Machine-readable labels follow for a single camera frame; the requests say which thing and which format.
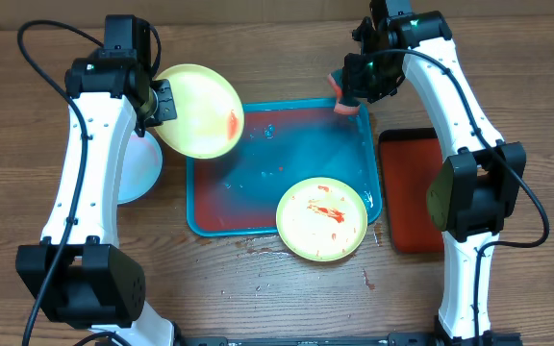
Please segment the red and black sponge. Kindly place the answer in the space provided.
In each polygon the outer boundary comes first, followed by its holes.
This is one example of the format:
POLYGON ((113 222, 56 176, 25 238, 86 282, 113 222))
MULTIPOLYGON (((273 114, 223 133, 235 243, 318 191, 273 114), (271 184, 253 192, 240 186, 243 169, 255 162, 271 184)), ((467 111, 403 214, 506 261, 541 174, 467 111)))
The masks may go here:
POLYGON ((356 115, 359 112, 361 103, 355 98, 344 95, 341 77, 341 69, 331 72, 327 77, 328 83, 335 93, 334 112, 343 115, 356 115))

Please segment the light blue plate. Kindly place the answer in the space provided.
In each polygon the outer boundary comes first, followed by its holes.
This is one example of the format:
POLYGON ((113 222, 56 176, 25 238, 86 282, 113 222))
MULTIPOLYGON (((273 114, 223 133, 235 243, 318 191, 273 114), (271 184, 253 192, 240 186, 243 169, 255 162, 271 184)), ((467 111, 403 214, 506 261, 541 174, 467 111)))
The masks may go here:
POLYGON ((150 132, 138 137, 132 132, 124 155, 117 202, 127 204, 145 195, 157 182, 163 167, 163 154, 150 132))

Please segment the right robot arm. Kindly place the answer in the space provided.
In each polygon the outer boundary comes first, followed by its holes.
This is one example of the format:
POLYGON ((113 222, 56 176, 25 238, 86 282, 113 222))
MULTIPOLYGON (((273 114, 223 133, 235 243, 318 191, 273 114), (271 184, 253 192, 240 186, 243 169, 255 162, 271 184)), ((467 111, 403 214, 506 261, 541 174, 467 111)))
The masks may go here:
POLYGON ((439 140, 442 166, 426 192, 441 232, 444 288, 436 319, 439 345, 519 345, 517 334, 492 331, 488 289, 492 244, 515 207, 526 155, 492 126, 473 94, 452 32, 438 12, 415 13, 407 1, 372 0, 353 31, 360 44, 329 81, 335 111, 354 114, 361 100, 415 88, 439 140))

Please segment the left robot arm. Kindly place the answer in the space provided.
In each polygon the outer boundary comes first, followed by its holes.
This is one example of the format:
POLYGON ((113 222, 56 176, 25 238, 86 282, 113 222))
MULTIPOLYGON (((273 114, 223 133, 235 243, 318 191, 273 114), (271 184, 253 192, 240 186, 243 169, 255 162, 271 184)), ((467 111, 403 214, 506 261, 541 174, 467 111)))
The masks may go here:
POLYGON ((18 248, 15 268, 34 296, 33 314, 84 330, 91 341, 183 341, 147 302, 143 269, 121 251, 116 221, 129 140, 177 116, 169 82, 156 76, 160 58, 150 23, 110 14, 95 50, 56 85, 70 117, 60 186, 39 243, 18 248))

